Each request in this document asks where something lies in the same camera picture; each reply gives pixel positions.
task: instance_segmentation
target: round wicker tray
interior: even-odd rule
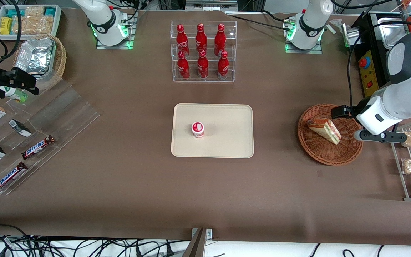
[[[57,37],[52,36],[50,34],[41,34],[41,35],[34,37],[34,39],[44,39],[46,37],[55,41],[57,45],[57,50],[55,52],[53,76],[48,80],[44,80],[40,78],[36,81],[36,87],[38,87],[41,90],[47,90],[47,89],[50,89],[52,86],[55,86],[62,79],[64,68],[66,67],[66,50],[64,49],[64,46],[62,45],[61,41]],[[18,46],[18,49],[15,52],[14,66],[15,66],[15,63],[17,62],[17,57],[18,57],[18,54],[20,53],[20,49],[21,49],[21,44]]]
[[[331,119],[331,109],[337,107],[333,104],[317,104],[308,108],[299,119],[297,135],[304,150],[315,160],[331,166],[349,164],[356,159],[362,151],[362,141],[353,137],[361,126],[354,119],[334,119],[342,138],[335,145],[321,137],[307,127],[307,121],[320,117]]]

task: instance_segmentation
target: red switch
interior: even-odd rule
[[[365,58],[362,58],[359,60],[359,67],[364,68],[367,66],[367,60]]]

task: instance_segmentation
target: red bottle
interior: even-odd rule
[[[185,30],[182,24],[177,25],[177,45],[178,50],[185,53],[185,57],[189,55],[189,48],[188,48],[188,37],[185,34]]]
[[[178,51],[178,71],[180,73],[181,79],[187,80],[189,78],[189,65],[188,61],[185,59],[185,53]]]
[[[228,52],[223,51],[222,57],[218,60],[218,78],[220,80],[225,80],[228,75]]]
[[[204,24],[198,24],[198,33],[196,34],[196,50],[201,52],[204,50],[207,53],[207,36],[204,33]]]
[[[206,52],[202,50],[199,52],[198,59],[198,75],[199,78],[205,79],[209,75],[209,60],[206,58]]]
[[[226,35],[225,35],[225,25],[218,25],[218,32],[215,36],[215,55],[220,56],[222,51],[225,50],[226,46]]]

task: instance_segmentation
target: yellow control panel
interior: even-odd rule
[[[359,74],[361,75],[362,88],[364,89],[364,96],[371,96],[378,90],[377,77],[375,76],[374,62],[370,50],[364,54],[358,61]]]

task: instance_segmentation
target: table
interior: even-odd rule
[[[0,223],[30,235],[187,239],[191,228],[207,227],[220,240],[411,244],[411,202],[402,201],[390,145],[365,142],[355,162],[331,167],[298,142],[305,109],[348,102],[339,32],[325,32],[321,55],[286,54],[281,30],[238,20],[235,83],[198,86],[172,81],[171,20],[234,18],[150,11],[137,23],[133,50],[96,50],[82,10],[64,10],[57,35],[67,51],[64,79],[101,116],[0,196]],[[352,81],[358,102],[356,67]],[[173,108],[181,102],[250,105],[253,157],[172,156]]]

